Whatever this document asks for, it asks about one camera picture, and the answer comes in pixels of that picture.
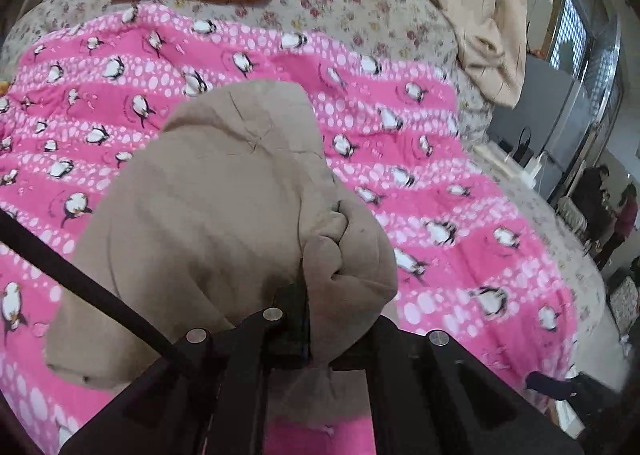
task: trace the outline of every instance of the pant leg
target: pant leg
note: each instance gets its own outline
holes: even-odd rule
[[[613,252],[616,250],[617,247],[622,245],[624,241],[625,241],[624,236],[618,233],[613,233],[613,235],[607,241],[607,243],[603,245],[602,251],[600,251],[593,258],[593,261],[595,261],[599,270],[602,271],[604,269],[604,266],[607,265],[607,262],[609,261],[610,256],[613,254]]]

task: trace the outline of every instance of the bed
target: bed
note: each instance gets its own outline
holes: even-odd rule
[[[440,77],[451,85],[456,95],[458,131],[463,144],[468,146],[484,138],[490,120],[490,106],[458,67],[455,36],[446,19],[428,0],[268,0],[251,5],[207,4],[190,0],[162,0],[161,3],[180,15],[192,18],[239,22],[254,28],[284,32],[322,31],[360,54],[379,59],[427,62],[440,71]],[[13,79],[21,55],[47,33],[73,28],[128,7],[129,4],[114,4],[110,0],[44,0],[16,23],[6,39],[0,58],[0,76]],[[572,307],[577,314],[577,335],[571,333],[563,339],[566,351],[571,352],[576,340],[588,339],[602,316],[602,279],[591,260],[583,258],[581,244],[556,220],[551,208],[535,192],[517,180],[500,178],[497,172],[491,171],[490,165],[482,164],[481,159],[477,158],[476,162],[494,177],[502,191],[529,220],[529,225],[556,261],[572,294]],[[1,193],[0,205],[11,210],[2,200]],[[52,244],[56,240],[53,237],[49,239],[52,239]],[[71,237],[61,236],[56,247],[60,247],[63,253],[70,253],[72,245],[67,251],[64,248],[71,240]],[[7,255],[8,252],[2,250],[0,253]],[[31,275],[31,270],[27,269],[26,276],[31,279]],[[47,280],[37,283],[43,284],[39,291],[44,297],[51,301],[59,297],[60,289],[55,284]],[[404,305],[400,310],[401,313],[405,311]],[[46,332],[46,320],[42,322],[40,326],[30,326],[29,341],[34,345],[33,351],[28,354],[16,348],[0,351],[0,386],[10,408],[28,433],[49,454],[55,453],[68,435],[104,406],[109,396],[64,383],[47,371],[36,348],[41,345]],[[495,357],[495,353],[487,352],[482,360],[498,370],[500,359],[499,355]],[[568,361],[543,367],[541,359],[540,364],[541,369],[561,375],[556,372]]]

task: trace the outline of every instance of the black device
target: black device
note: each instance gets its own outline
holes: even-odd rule
[[[311,361],[306,285],[271,307],[175,345],[0,211],[7,247],[94,305],[161,357],[76,432],[61,455],[258,455],[273,370]],[[580,455],[580,446],[450,335],[400,331],[380,317],[331,363],[366,371],[378,455]]]

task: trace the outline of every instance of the silver screw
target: silver screw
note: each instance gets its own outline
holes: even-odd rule
[[[429,341],[437,347],[443,347],[449,343],[449,335],[444,330],[434,330],[429,333]]]
[[[189,343],[202,343],[207,339],[207,331],[204,329],[191,329],[187,332],[187,341]]]
[[[278,321],[282,318],[282,311],[277,307],[270,307],[264,310],[262,317],[267,321]]]

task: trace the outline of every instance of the window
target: window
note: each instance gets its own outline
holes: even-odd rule
[[[549,62],[556,69],[577,77],[587,47],[587,30],[572,0],[564,0],[558,34]]]

